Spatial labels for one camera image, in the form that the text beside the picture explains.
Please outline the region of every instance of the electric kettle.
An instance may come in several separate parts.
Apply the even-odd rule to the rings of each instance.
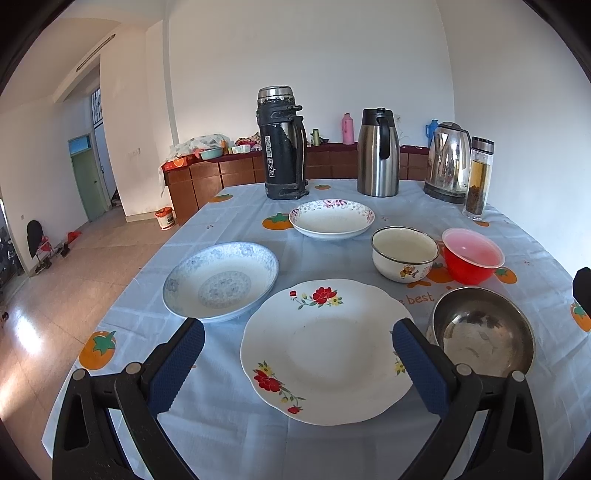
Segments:
[[[470,134],[443,122],[433,132],[423,191],[438,200],[464,203],[470,177]]]

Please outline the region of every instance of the tiled floor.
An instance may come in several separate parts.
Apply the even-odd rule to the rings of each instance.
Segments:
[[[177,227],[126,223],[114,209],[83,229],[66,257],[30,278],[10,300],[0,330],[0,417],[42,479],[51,459],[41,436],[61,385],[106,311]]]

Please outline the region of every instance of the red plastic bowl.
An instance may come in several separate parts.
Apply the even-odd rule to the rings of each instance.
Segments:
[[[443,258],[454,280],[478,285],[505,263],[501,249],[489,238],[465,228],[450,228],[441,236]]]

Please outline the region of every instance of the white bucket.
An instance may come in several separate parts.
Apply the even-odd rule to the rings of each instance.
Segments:
[[[168,230],[174,226],[173,209],[171,207],[164,207],[154,215],[158,219],[158,224],[162,230]]]

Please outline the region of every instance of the thermos lid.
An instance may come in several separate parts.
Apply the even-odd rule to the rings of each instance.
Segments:
[[[495,143],[486,138],[472,137],[472,148],[492,155],[495,152]]]
[[[287,85],[272,85],[270,87],[264,87],[259,90],[258,99],[268,99],[268,98],[283,98],[283,97],[293,97],[294,92],[291,90],[291,87]]]
[[[394,114],[392,110],[386,110],[385,108],[366,108],[363,110],[363,120],[361,125],[373,125],[377,127],[379,125],[378,118],[386,118],[388,125],[394,126]]]

